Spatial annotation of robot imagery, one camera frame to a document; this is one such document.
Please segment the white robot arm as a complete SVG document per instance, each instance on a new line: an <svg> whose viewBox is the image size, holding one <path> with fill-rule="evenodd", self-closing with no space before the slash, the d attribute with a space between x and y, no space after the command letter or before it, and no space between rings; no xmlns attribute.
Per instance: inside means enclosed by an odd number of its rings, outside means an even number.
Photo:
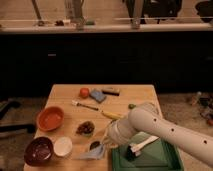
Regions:
<svg viewBox="0 0 213 171"><path fill-rule="evenodd" d="M124 145L139 132L157 136L213 168L213 137L169 122L149 102L133 108L106 129L105 143Z"/></svg>

